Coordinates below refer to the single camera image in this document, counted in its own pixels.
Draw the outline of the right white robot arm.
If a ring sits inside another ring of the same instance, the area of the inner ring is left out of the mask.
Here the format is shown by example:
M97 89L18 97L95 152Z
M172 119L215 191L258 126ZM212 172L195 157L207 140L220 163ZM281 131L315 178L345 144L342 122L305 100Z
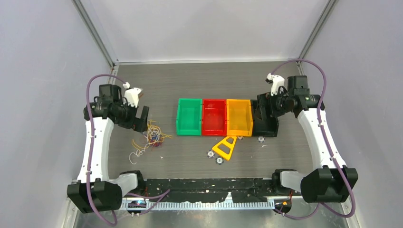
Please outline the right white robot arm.
M305 133L311 152L313 170L302 174L293 169L276 169L271 188L283 195L300 193L308 203L341 203L351 196L358 181L355 168L349 168L341 158L327 125L325 106L320 95L310 93L307 76L268 74L268 93L252 100L252 135L263 141L276 137L279 117L293 113Z

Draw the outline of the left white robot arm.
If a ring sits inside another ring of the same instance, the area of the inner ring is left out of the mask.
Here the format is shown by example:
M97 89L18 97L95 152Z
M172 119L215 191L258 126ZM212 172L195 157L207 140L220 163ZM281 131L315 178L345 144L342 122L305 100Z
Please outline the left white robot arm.
M84 158L77 181L67 187L67 196L83 213L116 210L123 197L145 193L146 184L140 171L124 171L112 180L108 173L109 145L113 128L143 133L147 128L149 107L144 106L137 117L142 89L124 83L99 86L99 95L84 108L86 144Z

